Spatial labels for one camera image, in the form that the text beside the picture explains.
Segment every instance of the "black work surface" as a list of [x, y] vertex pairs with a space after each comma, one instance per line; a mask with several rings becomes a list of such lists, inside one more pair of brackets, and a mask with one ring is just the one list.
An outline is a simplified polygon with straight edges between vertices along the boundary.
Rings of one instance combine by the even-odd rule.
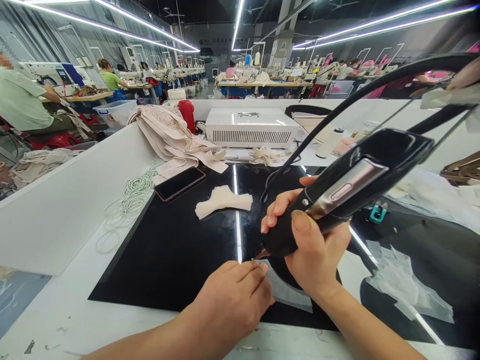
[[[162, 310], [181, 311], [190, 304], [207, 277], [228, 260], [249, 260], [257, 254], [262, 238], [260, 221], [264, 215], [260, 196], [267, 177], [275, 170], [260, 165], [231, 164], [219, 174], [202, 169], [206, 179], [169, 202], [152, 195], [142, 214], [115, 254], [89, 299]], [[228, 185], [239, 194], [251, 194], [251, 211], [223, 209], [199, 220], [198, 202], [208, 200], [216, 186]], [[305, 175], [300, 166], [291, 166], [274, 184], [267, 204], [283, 191], [300, 187]], [[411, 257], [415, 275], [453, 306], [456, 324], [429, 316], [425, 321], [445, 345], [471, 348], [475, 333], [475, 301], [480, 300], [476, 275], [480, 259], [478, 235], [459, 225], [432, 219], [388, 203], [391, 211], [381, 224], [366, 221], [368, 210], [359, 211], [351, 226], [360, 238], [390, 244]], [[240, 243], [237, 243], [237, 211]], [[349, 250], [360, 255], [371, 269], [369, 258], [352, 241]], [[416, 320], [405, 317], [395, 300], [378, 292], [364, 280], [360, 287], [362, 304], [406, 340], [432, 343], [432, 338]], [[324, 330], [337, 328], [316, 305], [313, 314], [275, 303], [263, 322]]]

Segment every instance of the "red thermos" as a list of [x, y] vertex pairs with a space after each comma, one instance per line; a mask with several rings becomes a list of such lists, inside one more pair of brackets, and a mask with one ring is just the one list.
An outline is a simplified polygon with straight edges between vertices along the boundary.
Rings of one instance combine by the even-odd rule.
[[186, 121], [186, 127], [193, 135], [196, 135], [195, 131], [195, 119], [194, 119], [194, 105], [190, 100], [180, 100], [178, 102], [178, 110], [180, 110], [183, 120]]

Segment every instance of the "white ultrasonic generator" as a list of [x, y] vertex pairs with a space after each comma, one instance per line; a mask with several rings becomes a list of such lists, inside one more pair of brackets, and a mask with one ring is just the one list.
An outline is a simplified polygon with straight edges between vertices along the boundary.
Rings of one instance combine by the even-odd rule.
[[223, 147], [289, 149], [300, 128], [279, 108], [212, 108], [206, 138]]

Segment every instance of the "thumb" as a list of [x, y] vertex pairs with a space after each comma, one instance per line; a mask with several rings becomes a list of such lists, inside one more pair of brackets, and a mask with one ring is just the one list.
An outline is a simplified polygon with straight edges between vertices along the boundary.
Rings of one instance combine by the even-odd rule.
[[300, 250], [319, 253], [324, 248], [325, 241], [319, 226], [304, 211], [292, 211], [291, 229]]

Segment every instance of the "white elastic cord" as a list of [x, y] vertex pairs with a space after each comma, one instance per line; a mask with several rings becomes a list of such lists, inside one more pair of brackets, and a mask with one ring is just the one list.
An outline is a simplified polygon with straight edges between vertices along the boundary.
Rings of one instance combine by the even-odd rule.
[[[158, 175], [157, 168], [164, 163], [165, 160], [159, 157], [152, 160], [143, 175], [132, 177], [126, 182], [123, 196], [105, 208], [104, 228], [106, 232], [96, 241], [95, 246], [99, 254], [110, 254], [117, 251], [121, 243], [118, 230], [130, 228], [135, 222], [152, 192], [154, 178]], [[116, 234], [114, 245], [105, 249], [107, 241], [113, 234]]]

